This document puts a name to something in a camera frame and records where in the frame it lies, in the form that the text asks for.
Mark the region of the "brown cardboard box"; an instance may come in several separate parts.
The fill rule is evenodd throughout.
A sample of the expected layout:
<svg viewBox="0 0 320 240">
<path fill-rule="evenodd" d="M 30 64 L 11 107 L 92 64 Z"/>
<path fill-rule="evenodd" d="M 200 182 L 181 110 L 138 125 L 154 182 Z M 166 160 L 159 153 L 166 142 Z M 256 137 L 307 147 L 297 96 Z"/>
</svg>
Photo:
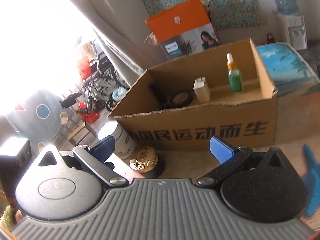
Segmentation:
<svg viewBox="0 0 320 240">
<path fill-rule="evenodd" d="M 241 72 L 244 90 L 233 93 L 228 81 L 227 54 Z M 150 86 L 156 84 L 171 99 L 182 91 L 193 92 L 195 79 L 205 77 L 210 101 L 193 98 L 187 107 L 162 109 Z M 276 135 L 277 89 L 252 40 L 221 45 L 146 70 L 114 107 L 117 120 L 138 143 L 158 150 L 205 151 L 217 135 L 238 146 L 242 121 L 253 124 L 264 118 L 265 133 L 253 147 L 272 145 Z"/>
</svg>

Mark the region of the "red bottle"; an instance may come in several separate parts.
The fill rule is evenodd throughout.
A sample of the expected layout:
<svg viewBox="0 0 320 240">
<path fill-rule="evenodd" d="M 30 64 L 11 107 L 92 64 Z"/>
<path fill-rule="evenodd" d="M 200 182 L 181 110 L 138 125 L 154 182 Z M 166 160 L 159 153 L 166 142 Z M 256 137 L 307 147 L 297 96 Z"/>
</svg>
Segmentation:
<svg viewBox="0 0 320 240">
<path fill-rule="evenodd" d="M 267 33 L 266 36 L 268 44 L 274 43 L 274 36 L 272 35 L 272 33 Z"/>
</svg>

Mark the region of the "black tape roll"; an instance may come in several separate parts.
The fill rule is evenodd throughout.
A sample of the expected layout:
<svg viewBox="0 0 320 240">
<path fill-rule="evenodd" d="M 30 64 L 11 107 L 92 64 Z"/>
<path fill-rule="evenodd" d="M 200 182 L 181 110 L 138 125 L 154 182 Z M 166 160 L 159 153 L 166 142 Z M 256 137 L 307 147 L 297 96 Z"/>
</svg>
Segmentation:
<svg viewBox="0 0 320 240">
<path fill-rule="evenodd" d="M 189 106 L 193 101 L 193 95 L 189 91 L 182 91 L 175 94 L 171 100 L 170 104 L 172 108 L 182 108 Z"/>
</svg>

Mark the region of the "orange Philips product box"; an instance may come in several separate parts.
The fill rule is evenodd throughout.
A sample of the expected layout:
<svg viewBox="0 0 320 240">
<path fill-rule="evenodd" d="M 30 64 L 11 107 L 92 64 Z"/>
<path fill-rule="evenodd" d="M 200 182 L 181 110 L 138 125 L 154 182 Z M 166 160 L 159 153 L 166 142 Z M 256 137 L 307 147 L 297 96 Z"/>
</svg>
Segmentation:
<svg viewBox="0 0 320 240">
<path fill-rule="evenodd" d="M 192 55 L 220 45 L 209 5 L 188 0 L 161 12 L 146 24 L 151 30 L 144 43 L 160 46 L 168 60 Z"/>
</svg>

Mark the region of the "small wooden stool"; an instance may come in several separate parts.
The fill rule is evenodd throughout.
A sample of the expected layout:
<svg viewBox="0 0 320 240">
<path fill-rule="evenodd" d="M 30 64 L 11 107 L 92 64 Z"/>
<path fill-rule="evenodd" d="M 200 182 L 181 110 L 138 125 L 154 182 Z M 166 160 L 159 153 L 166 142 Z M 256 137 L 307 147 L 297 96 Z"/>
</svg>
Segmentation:
<svg viewBox="0 0 320 240">
<path fill-rule="evenodd" d="M 75 137 L 81 133 L 83 130 L 86 130 L 86 134 L 84 134 L 80 139 L 75 140 Z M 73 146 L 78 146 L 80 142 L 82 142 L 85 137 L 89 134 L 92 134 L 95 138 L 97 137 L 96 131 L 90 126 L 88 122 L 83 121 L 69 136 L 68 142 L 70 142 Z"/>
</svg>

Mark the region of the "white USB wall charger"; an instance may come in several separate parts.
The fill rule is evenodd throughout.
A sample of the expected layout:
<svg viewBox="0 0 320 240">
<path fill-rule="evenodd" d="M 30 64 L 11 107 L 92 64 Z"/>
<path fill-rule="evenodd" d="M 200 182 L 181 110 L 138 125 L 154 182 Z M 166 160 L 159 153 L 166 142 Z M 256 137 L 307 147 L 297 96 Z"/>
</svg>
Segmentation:
<svg viewBox="0 0 320 240">
<path fill-rule="evenodd" d="M 210 90 L 205 77 L 199 77 L 195 79 L 193 90 L 199 102 L 210 101 Z"/>
</svg>

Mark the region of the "beach print table mat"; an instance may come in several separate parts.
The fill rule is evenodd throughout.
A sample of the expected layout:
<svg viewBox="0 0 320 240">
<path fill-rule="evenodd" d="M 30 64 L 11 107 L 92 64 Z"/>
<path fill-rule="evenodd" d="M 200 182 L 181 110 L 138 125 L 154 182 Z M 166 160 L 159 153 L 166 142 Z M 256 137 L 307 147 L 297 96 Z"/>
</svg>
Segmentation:
<svg viewBox="0 0 320 240">
<path fill-rule="evenodd" d="M 258 46 L 265 67 L 278 90 L 277 129 L 274 145 L 288 157 L 308 189 L 308 204 L 303 220 L 319 223 L 319 43 L 296 52 L 288 43 Z M 242 121 L 240 135 L 251 140 L 265 133 L 265 120 Z M 165 153 L 166 168 L 161 178 L 195 180 L 218 166 L 208 153 Z"/>
</svg>

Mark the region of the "black jar gold lid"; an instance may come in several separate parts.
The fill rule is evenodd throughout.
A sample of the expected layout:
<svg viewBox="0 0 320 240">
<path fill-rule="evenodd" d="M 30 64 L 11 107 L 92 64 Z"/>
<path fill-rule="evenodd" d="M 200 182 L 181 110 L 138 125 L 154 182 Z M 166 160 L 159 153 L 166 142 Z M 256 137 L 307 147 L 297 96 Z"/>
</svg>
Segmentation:
<svg viewBox="0 0 320 240">
<path fill-rule="evenodd" d="M 147 179 L 156 179 L 165 170 L 165 160 L 151 146 L 137 149 L 131 156 L 129 166 Z"/>
</svg>

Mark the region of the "white water dispenser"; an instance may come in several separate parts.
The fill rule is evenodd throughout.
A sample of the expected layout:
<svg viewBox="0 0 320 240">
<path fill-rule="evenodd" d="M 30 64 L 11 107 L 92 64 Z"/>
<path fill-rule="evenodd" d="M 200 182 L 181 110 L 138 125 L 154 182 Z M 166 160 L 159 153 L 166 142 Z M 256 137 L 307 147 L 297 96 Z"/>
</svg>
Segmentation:
<svg viewBox="0 0 320 240">
<path fill-rule="evenodd" d="M 279 14 L 276 19 L 280 41 L 289 43 L 295 50 L 307 50 L 304 16 Z"/>
</svg>

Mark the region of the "white green supplement can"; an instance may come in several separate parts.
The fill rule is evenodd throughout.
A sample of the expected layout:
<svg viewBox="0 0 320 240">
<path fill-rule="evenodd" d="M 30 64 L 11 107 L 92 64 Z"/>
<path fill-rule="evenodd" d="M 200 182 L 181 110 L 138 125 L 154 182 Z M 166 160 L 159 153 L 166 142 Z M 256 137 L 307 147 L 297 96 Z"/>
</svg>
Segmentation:
<svg viewBox="0 0 320 240">
<path fill-rule="evenodd" d="M 104 126 L 98 132 L 98 139 L 104 139 L 108 135 L 114 137 L 116 146 L 114 154 L 121 160 L 128 162 L 132 157 L 135 150 L 138 148 L 138 144 L 127 133 L 127 131 L 116 120 L 111 120 L 104 124 Z"/>
</svg>

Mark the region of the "beige curtain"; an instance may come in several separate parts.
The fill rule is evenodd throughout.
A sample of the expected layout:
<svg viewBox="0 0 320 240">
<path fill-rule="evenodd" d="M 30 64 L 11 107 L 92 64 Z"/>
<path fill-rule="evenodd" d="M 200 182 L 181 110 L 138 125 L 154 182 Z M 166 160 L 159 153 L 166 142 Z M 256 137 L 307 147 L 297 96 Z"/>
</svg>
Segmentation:
<svg viewBox="0 0 320 240">
<path fill-rule="evenodd" d="M 131 86 L 144 70 L 166 61 L 159 46 L 146 44 L 150 17 L 142 0 L 69 0 L 91 23 L 103 52 Z"/>
</svg>

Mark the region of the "grey dotted rug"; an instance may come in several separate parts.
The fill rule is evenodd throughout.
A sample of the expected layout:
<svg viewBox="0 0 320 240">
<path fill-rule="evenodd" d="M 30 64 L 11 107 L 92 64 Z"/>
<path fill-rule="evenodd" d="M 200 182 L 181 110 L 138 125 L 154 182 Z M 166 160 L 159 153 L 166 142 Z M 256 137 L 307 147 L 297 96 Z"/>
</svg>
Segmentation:
<svg viewBox="0 0 320 240">
<path fill-rule="evenodd" d="M 29 139 L 33 156 L 39 154 L 41 143 L 65 141 L 80 122 L 72 109 L 61 107 L 61 100 L 58 95 L 39 91 L 5 115 L 18 135 Z"/>
</svg>

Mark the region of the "folded wheelchair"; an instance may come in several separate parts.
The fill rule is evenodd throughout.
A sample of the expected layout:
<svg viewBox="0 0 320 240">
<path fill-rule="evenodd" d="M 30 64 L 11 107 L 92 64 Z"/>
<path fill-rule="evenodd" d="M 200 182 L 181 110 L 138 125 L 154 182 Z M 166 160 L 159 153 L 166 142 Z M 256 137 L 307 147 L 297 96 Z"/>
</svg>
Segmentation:
<svg viewBox="0 0 320 240">
<path fill-rule="evenodd" d="M 86 103 L 86 112 L 99 112 L 103 109 L 112 111 L 116 103 L 129 90 L 126 81 L 108 59 L 95 41 L 81 45 L 89 59 L 89 76 L 82 80 L 80 88 Z"/>
</svg>

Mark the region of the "green dropper bottle orange collar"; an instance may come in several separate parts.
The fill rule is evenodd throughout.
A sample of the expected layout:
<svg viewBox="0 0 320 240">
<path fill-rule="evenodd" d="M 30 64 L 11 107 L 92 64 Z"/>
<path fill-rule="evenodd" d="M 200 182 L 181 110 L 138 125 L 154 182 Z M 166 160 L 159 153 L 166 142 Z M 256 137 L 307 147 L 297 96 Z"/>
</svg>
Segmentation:
<svg viewBox="0 0 320 240">
<path fill-rule="evenodd" d="M 227 54 L 228 81 L 233 93 L 242 93 L 244 90 L 242 84 L 241 72 L 237 67 L 231 53 Z"/>
</svg>

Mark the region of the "black speaker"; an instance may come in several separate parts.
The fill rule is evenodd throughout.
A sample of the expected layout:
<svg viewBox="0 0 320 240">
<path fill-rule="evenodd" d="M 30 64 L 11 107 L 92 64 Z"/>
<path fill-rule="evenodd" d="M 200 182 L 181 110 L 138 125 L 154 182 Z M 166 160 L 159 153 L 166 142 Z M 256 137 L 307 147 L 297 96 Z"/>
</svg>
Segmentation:
<svg viewBox="0 0 320 240">
<path fill-rule="evenodd" d="M 1 146 L 1 185 L 7 198 L 14 198 L 15 189 L 31 161 L 30 141 L 10 137 Z"/>
</svg>

